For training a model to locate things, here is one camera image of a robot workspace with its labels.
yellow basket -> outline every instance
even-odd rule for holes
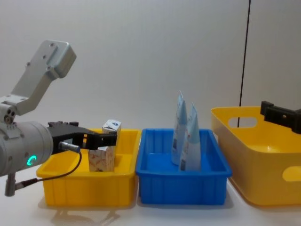
[[[135,165],[141,131],[122,129],[116,148],[114,172],[90,172],[87,150],[82,149],[80,166],[72,174],[44,181],[47,205],[125,207],[132,203],[137,189]],[[56,154],[42,164],[37,176],[47,178],[73,169],[79,155],[71,151]]]
[[[241,195],[260,206],[301,204],[301,135],[264,121],[260,107],[211,110],[212,130],[233,170]],[[251,128],[232,128],[229,120],[254,117]]]

white table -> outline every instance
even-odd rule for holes
[[[37,167],[18,172],[17,181],[35,176]],[[43,184],[37,183],[5,197],[6,177],[0,178],[2,226],[300,226],[301,207],[257,209],[245,203],[228,182],[224,206],[136,205],[123,210],[53,209],[45,204]]]

